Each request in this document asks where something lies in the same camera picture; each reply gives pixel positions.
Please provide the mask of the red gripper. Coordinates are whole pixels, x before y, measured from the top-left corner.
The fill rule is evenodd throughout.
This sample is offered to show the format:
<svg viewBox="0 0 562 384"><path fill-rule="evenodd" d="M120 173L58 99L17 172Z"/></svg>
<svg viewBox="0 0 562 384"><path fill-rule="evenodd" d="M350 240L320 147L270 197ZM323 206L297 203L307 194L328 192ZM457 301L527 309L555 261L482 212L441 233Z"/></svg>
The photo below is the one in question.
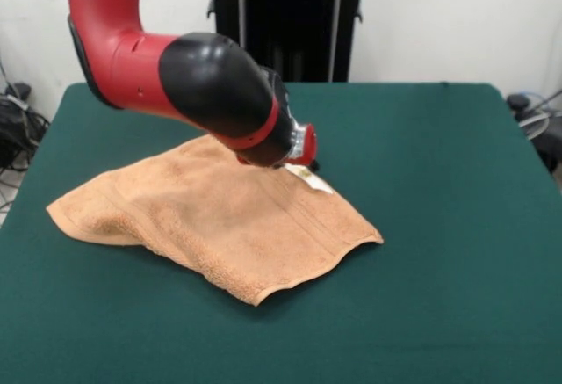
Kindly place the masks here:
<svg viewBox="0 0 562 384"><path fill-rule="evenodd" d="M310 171L318 171L320 164L315 157L317 155L317 134L312 124L308 124L304 132L303 151L300 164L308 166Z"/></svg>

